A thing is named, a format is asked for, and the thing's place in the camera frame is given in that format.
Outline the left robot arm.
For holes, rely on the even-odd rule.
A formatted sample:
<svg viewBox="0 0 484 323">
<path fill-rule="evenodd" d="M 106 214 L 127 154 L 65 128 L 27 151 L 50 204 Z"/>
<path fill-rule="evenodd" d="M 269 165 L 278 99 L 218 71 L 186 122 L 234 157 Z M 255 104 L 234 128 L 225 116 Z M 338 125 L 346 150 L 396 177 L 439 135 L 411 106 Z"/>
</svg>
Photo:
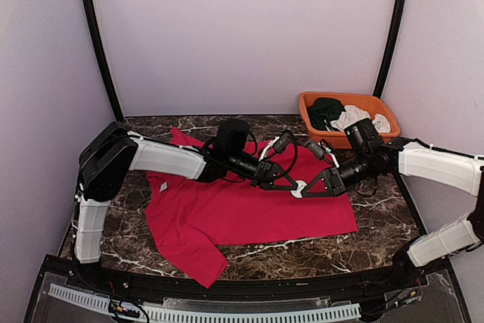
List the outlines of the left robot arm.
<svg viewBox="0 0 484 323">
<path fill-rule="evenodd" d="M 266 149 L 245 152 L 252 136 L 247 122 L 229 119 L 203 146 L 178 146 L 140 135 L 123 123 L 110 123 L 79 157 L 73 237 L 78 279 L 91 290 L 107 283 L 106 272 L 95 263 L 101 258 L 107 209 L 130 171 L 160 172 L 202 183 L 232 172 L 263 190 L 295 191 L 298 184 L 290 170 L 270 161 Z"/>
</svg>

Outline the red t-shirt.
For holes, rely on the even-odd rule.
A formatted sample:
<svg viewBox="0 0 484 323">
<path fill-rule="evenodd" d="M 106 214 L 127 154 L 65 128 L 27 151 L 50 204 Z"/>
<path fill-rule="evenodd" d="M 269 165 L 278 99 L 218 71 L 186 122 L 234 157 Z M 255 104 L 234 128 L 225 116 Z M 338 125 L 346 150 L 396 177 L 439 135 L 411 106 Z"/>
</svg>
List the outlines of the red t-shirt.
<svg viewBox="0 0 484 323">
<path fill-rule="evenodd" d="M 219 246 L 322 238 L 358 230 L 346 194 L 295 198 L 249 182 L 205 184 L 149 172 L 146 220 L 160 255 L 200 285 L 210 287 L 228 265 Z"/>
</svg>

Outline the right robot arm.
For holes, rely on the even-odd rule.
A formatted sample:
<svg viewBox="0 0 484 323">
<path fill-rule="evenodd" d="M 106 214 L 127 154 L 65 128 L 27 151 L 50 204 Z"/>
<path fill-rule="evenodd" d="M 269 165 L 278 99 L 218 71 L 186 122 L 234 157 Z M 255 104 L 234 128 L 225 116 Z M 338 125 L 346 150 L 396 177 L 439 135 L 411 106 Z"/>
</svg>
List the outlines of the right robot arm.
<svg viewBox="0 0 484 323">
<path fill-rule="evenodd" d="M 345 129 L 346 137 L 357 156 L 353 160 L 323 170 L 300 190 L 301 197 L 314 197 L 311 189 L 323 182 L 319 197 L 336 197 L 368 177 L 398 173 L 448 185 L 476 198 L 475 208 L 422 235 L 401 248 L 386 271 L 386 282 L 401 288 L 428 263 L 472 250 L 483 244 L 483 158 L 433 147 L 415 138 L 384 141 L 369 119 Z"/>
</svg>

